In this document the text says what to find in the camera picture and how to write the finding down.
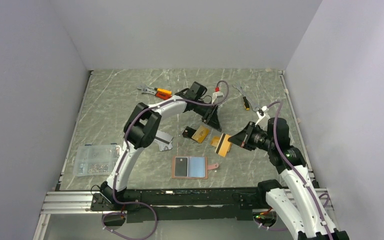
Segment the clear plastic screw box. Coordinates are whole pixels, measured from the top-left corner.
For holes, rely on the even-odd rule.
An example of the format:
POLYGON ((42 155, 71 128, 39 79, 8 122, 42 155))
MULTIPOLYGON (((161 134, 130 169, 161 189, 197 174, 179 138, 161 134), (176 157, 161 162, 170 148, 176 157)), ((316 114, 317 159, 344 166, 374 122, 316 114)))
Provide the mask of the clear plastic screw box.
POLYGON ((120 156, 117 144, 79 146, 72 173, 76 177, 110 174, 120 156))

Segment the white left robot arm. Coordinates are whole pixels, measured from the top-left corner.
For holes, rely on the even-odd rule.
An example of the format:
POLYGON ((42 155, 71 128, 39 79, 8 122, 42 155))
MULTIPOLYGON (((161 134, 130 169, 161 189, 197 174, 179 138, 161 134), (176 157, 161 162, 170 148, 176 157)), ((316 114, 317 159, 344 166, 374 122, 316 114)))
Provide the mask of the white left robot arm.
POLYGON ((218 121, 218 106, 227 100, 228 93, 217 98, 212 103, 205 103, 201 97, 207 88, 198 82, 185 88, 170 98, 161 102, 147 105, 138 103, 123 132, 123 142, 120 156, 111 174, 100 186, 100 194, 104 197, 104 204, 111 210, 119 209, 124 203, 124 192, 137 159, 145 148, 155 140, 162 120, 188 111, 193 111, 202 117, 202 121, 215 130, 221 131, 218 121))

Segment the silver magnetic stripe card stack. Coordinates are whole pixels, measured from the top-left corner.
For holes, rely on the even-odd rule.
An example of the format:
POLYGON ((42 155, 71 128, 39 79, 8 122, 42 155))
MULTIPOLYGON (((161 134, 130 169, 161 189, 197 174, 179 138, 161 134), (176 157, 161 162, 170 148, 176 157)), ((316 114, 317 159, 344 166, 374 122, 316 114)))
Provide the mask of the silver magnetic stripe card stack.
POLYGON ((170 151, 173 148, 172 141, 173 136, 170 134, 160 130, 156 132, 154 142, 158 145, 160 152, 170 151))

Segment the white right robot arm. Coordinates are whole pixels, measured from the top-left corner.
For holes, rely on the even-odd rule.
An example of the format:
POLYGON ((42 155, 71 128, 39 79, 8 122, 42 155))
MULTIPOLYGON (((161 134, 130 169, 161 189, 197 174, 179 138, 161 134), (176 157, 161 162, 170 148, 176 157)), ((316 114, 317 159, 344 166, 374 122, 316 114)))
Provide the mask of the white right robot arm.
POLYGON ((272 117, 267 129, 250 121, 228 141, 245 150, 264 150, 269 161, 286 183, 294 202, 278 180, 265 180, 257 185, 256 203, 271 207, 281 218, 295 240, 348 240, 329 217, 311 182, 309 169, 301 151, 291 144, 290 128, 283 118, 272 117))

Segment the brown leather card holder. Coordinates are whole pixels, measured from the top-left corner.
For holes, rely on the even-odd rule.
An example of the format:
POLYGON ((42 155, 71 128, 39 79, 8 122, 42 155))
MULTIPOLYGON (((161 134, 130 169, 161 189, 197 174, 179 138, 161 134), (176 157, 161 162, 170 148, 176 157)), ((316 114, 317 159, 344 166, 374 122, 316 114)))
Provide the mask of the brown leather card holder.
POLYGON ((203 156, 175 156, 172 160, 171 178, 172 179, 208 179, 209 171, 217 170, 219 163, 209 164, 208 158, 203 156), (175 158, 188 157, 188 175, 187 177, 175 177, 175 158))

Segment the aluminium frame rail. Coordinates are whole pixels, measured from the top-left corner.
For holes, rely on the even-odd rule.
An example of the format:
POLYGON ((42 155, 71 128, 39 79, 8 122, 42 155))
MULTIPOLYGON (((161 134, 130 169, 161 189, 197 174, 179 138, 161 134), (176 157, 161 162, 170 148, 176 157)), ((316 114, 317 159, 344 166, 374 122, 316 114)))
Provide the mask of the aluminium frame rail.
POLYGON ((93 195, 88 191, 49 191, 46 193, 42 215, 89 214, 93 195))

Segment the red orange adjustable wrench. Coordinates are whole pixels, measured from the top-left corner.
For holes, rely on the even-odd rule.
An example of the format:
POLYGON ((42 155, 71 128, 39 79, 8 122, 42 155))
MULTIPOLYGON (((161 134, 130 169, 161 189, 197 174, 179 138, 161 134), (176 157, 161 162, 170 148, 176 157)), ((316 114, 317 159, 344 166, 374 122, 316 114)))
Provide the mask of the red orange adjustable wrench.
POLYGON ((168 100, 172 97, 172 92, 163 88, 139 85, 136 89, 140 91, 141 94, 153 95, 162 100, 168 100))

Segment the black VIP card stack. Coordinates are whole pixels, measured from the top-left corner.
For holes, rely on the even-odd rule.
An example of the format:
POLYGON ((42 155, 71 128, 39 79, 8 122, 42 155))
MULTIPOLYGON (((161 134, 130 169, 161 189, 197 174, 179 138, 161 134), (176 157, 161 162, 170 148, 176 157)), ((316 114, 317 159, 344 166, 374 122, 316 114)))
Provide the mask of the black VIP card stack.
POLYGON ((192 139, 194 134, 196 133, 196 129, 194 128, 191 128, 189 126, 186 126, 186 128, 184 129, 184 131, 182 132, 182 136, 184 138, 187 138, 187 139, 192 139))

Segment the orange card stack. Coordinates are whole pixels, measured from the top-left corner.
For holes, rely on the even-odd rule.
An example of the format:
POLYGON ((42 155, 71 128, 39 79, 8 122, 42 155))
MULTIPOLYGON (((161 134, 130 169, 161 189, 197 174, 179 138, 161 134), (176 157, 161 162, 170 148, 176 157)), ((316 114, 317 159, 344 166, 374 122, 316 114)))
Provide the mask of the orange card stack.
POLYGON ((210 144, 211 144, 213 147, 216 147, 216 148, 217 148, 218 145, 219 145, 220 139, 221 139, 220 136, 214 136, 214 137, 211 139, 210 144))

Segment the yellow handled screwdriver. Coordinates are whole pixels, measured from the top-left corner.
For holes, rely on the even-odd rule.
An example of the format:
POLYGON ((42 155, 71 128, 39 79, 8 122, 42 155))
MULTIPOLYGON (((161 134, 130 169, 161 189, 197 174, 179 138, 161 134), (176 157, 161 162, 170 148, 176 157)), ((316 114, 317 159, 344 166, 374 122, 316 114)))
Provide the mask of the yellow handled screwdriver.
POLYGON ((249 111, 251 109, 250 102, 248 101, 246 96, 242 97, 244 108, 249 111))

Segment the silver open end wrench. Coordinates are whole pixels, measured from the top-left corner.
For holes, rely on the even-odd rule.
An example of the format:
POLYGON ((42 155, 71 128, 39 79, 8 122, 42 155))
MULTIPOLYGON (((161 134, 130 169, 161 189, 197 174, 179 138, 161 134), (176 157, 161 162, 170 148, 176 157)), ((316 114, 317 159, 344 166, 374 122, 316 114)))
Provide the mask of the silver open end wrench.
POLYGON ((254 112, 258 112, 260 110, 260 108, 256 104, 254 104, 248 97, 248 95, 245 93, 240 83, 234 83, 232 86, 241 93, 242 102, 245 110, 254 112))

